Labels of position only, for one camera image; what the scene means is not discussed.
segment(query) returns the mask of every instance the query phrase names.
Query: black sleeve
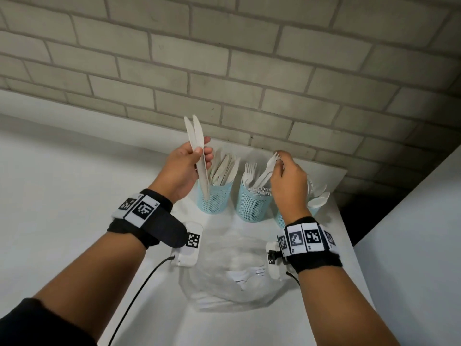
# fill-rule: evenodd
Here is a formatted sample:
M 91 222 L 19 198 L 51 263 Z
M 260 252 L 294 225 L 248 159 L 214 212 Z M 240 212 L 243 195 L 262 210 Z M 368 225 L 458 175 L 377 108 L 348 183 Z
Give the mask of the black sleeve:
M 52 313 L 35 298 L 25 298 L 0 319 L 0 345 L 97 346 L 86 332 Z

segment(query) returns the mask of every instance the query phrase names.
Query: perforated blue container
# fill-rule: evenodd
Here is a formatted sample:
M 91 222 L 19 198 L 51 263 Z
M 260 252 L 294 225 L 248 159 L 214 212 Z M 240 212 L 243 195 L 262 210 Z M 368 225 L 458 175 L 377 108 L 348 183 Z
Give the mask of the perforated blue container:
M 199 192 L 197 197 L 197 205 L 199 209 L 207 214 L 215 215 L 224 211 L 227 206 L 231 188 L 234 182 L 228 183 L 224 186 L 210 186 L 210 199 L 207 201 L 203 198 L 203 193 L 199 185 L 197 185 Z
M 311 215 L 314 216 L 320 208 L 308 208 L 309 211 L 311 212 Z M 280 228 L 285 228 L 285 221 L 282 215 L 280 214 L 280 211 L 277 211 L 277 215 L 275 215 L 275 222 L 280 226 Z
M 262 221 L 272 199 L 272 196 L 261 196 L 248 191 L 240 182 L 236 206 L 237 215 L 247 222 Z

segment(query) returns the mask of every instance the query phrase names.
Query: hand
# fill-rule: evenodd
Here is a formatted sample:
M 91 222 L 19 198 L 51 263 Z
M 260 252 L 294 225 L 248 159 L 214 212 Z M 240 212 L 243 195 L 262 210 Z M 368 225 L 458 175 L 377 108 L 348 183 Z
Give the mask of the hand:
M 271 177 L 272 195 L 287 225 L 305 216 L 311 216 L 306 207 L 308 176 L 293 160 L 291 154 L 279 151 Z
M 205 144 L 209 143 L 210 140 L 210 137 L 205 137 Z M 204 149 L 206 169 L 209 169 L 213 159 L 213 149 L 211 147 Z M 201 157 L 202 148 L 197 147 L 193 151 L 189 142 L 173 150 L 149 189 L 167 197 L 173 204 L 181 200 L 189 194 L 199 178 L 195 164 L 199 162 Z

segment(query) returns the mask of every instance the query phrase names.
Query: person's right arm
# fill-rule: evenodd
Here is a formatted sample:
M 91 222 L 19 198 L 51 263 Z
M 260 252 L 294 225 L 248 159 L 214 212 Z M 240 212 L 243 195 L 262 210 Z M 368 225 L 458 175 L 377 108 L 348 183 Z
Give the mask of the person's right arm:
M 306 207 L 307 174 L 287 152 L 279 152 L 271 178 L 274 200 L 287 225 L 311 216 Z M 342 267 L 299 273 L 304 305 L 321 346 L 398 345 L 396 338 Z

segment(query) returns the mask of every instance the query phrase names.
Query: brick wall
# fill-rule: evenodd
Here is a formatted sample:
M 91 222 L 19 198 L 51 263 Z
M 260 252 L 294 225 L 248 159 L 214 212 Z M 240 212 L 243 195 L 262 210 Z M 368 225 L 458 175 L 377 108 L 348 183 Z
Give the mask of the brick wall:
M 461 142 L 461 0 L 0 0 L 0 87 L 345 167 L 403 197 Z

